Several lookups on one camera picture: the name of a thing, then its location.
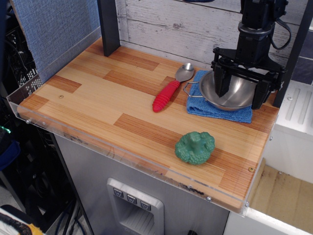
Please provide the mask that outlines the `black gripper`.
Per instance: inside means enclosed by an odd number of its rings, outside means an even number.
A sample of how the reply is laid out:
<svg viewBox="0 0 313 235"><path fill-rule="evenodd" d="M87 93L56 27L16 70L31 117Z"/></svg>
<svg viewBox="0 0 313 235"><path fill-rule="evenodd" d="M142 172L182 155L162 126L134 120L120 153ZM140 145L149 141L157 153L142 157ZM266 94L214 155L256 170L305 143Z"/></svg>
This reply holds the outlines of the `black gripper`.
<svg viewBox="0 0 313 235"><path fill-rule="evenodd" d="M251 108L260 109L273 90L277 90L282 82L286 68L270 59L270 47L284 49L288 44L277 47L273 41L275 23L269 23L264 28L254 29L245 24L238 25L240 32L237 48L213 49L215 92L219 97L228 90L232 76L246 80L254 80L257 85Z"/></svg>

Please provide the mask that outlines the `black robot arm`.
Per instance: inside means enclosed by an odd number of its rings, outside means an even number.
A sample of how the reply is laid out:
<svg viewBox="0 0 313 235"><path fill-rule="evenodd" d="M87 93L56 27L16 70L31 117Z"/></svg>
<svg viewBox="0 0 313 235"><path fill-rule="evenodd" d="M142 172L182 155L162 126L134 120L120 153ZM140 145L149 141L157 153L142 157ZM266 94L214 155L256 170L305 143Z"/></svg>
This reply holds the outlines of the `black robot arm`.
<svg viewBox="0 0 313 235"><path fill-rule="evenodd" d="M212 69L215 92L224 96L233 76L256 82L252 109L259 109L271 92L283 85L286 68L270 59L270 47L279 49L273 41L275 25L291 31L280 17L285 15L286 0L243 0L242 20L238 24L239 38L236 49L215 48Z"/></svg>

